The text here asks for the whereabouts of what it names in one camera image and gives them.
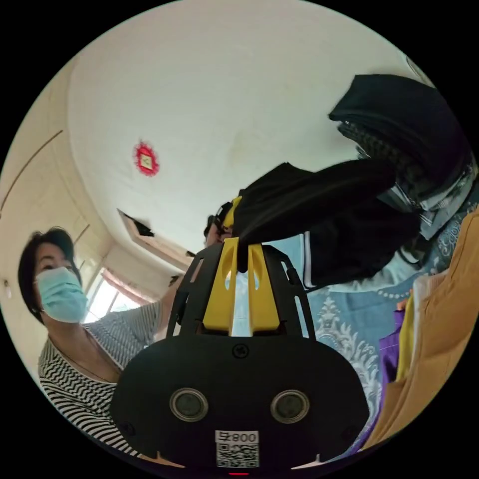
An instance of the ceiling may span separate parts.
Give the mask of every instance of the ceiling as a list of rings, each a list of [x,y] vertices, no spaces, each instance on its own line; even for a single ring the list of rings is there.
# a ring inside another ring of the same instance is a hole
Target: ceiling
[[[207,215],[280,162],[318,170],[354,156],[327,114],[360,73],[414,77],[388,41],[312,3],[173,2],[79,53],[73,156],[120,243],[139,248],[118,209],[198,251]],[[158,155],[153,177],[134,164],[140,139]]]

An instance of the sticker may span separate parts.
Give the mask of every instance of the sticker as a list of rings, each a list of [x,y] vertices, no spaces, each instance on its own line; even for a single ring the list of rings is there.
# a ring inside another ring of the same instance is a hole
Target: sticker
[[[153,148],[147,143],[140,141],[133,150],[135,165],[143,175],[155,176],[160,169],[158,158]]]
[[[259,467],[258,431],[215,431],[219,468]]]

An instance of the window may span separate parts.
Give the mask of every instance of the window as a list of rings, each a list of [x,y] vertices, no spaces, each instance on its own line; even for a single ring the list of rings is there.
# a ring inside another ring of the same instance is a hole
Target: window
[[[110,312],[128,311],[140,305],[127,298],[104,279],[99,282],[90,300],[85,323],[93,323]]]

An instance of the red ceiling ornament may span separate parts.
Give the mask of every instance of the red ceiling ornament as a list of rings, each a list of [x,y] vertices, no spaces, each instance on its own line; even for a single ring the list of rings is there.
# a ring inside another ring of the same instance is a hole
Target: red ceiling ornament
[[[155,176],[160,169],[158,158],[153,148],[143,141],[133,149],[133,158],[139,172],[145,176]]]

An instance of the face mask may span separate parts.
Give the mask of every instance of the face mask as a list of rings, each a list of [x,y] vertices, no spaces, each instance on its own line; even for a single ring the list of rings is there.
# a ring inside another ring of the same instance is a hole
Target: face mask
[[[81,323],[87,298],[74,273],[64,267],[42,271],[36,277],[41,304],[50,318],[62,323]]]

